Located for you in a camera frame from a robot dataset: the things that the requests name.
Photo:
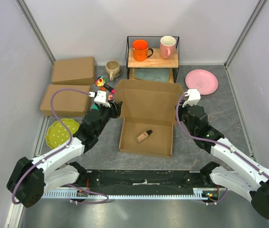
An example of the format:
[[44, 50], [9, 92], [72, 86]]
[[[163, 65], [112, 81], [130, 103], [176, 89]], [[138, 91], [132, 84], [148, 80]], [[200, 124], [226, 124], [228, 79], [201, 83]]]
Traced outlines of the brown small bottle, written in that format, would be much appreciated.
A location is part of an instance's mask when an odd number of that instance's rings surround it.
[[141, 133], [137, 138], [136, 138], [136, 141], [138, 144], [140, 144], [141, 142], [143, 142], [144, 140], [146, 140], [151, 134], [153, 133], [153, 131], [150, 129], [150, 130], [147, 130], [143, 133]]

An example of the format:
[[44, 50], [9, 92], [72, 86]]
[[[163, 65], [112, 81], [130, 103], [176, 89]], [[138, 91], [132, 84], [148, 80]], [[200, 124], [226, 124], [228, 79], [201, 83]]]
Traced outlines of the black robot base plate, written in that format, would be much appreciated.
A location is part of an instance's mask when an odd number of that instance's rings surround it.
[[194, 188], [217, 189], [198, 171], [87, 170], [74, 183], [77, 187], [106, 195], [189, 195]]

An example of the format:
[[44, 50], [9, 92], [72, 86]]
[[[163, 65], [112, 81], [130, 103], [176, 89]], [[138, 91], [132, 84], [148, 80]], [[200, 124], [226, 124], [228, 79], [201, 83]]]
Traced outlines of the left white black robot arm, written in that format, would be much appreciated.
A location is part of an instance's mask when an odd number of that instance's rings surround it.
[[37, 158], [19, 159], [7, 183], [12, 202], [29, 208], [49, 190], [71, 183], [83, 186], [87, 180], [83, 167], [74, 162], [63, 169], [60, 166], [93, 148], [109, 119], [120, 116], [122, 104], [110, 100], [106, 105], [97, 105], [87, 112], [69, 141]]

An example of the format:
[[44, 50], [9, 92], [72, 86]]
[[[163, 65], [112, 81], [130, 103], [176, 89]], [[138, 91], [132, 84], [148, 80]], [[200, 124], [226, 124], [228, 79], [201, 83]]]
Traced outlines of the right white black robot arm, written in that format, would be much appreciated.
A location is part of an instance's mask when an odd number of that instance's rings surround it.
[[269, 169], [242, 153], [213, 128], [203, 107], [178, 104], [176, 120], [200, 149], [222, 160], [236, 172], [232, 174], [215, 165], [211, 171], [200, 174], [200, 183], [205, 187], [216, 184], [232, 190], [246, 198], [262, 217], [269, 220]]

